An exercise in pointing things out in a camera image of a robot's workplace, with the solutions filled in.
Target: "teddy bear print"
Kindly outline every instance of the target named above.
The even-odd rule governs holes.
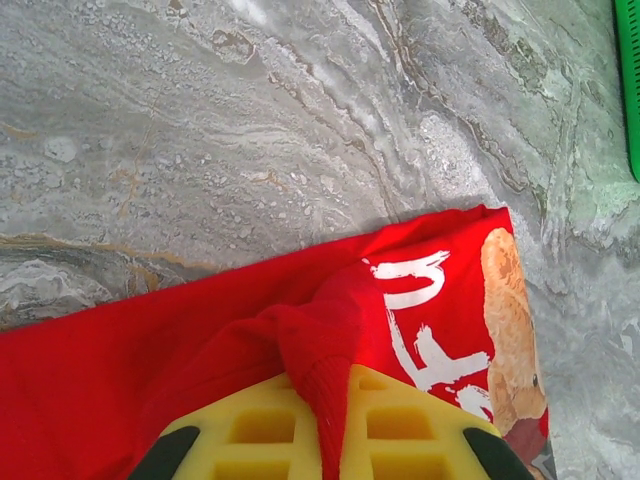
[[[495,348],[487,374],[489,401],[496,428],[503,436],[514,429],[513,435],[516,423],[539,419],[547,408],[524,274],[513,235],[504,228],[491,231],[482,246],[481,264],[484,319]],[[535,478],[542,478],[533,467],[530,471]]]

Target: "stone floor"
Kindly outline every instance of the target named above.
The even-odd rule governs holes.
[[[605,0],[0,0],[3,328],[512,209],[559,478],[640,478],[640,187]]]

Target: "red fabric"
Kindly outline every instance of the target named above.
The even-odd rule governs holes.
[[[395,321],[409,347],[426,313],[451,358],[491,357],[478,251],[497,227],[511,231],[505,209],[429,214],[0,335],[0,478],[126,478],[172,420],[286,370],[318,418],[325,479],[337,479],[351,364],[412,383],[382,292],[430,282],[372,268],[450,251],[455,283]],[[464,381],[486,389],[486,377]],[[431,393],[455,404],[459,386]]]

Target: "green plastic edge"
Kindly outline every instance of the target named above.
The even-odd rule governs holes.
[[[622,85],[627,126],[629,162],[636,181],[640,182],[640,1],[615,0],[618,19],[618,43],[622,66]],[[635,9],[635,16],[630,13]],[[636,37],[632,37],[635,25]]]

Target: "marble floor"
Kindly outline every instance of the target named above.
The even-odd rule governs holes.
[[[0,0],[0,322],[508,205],[558,477],[640,478],[609,0]]]

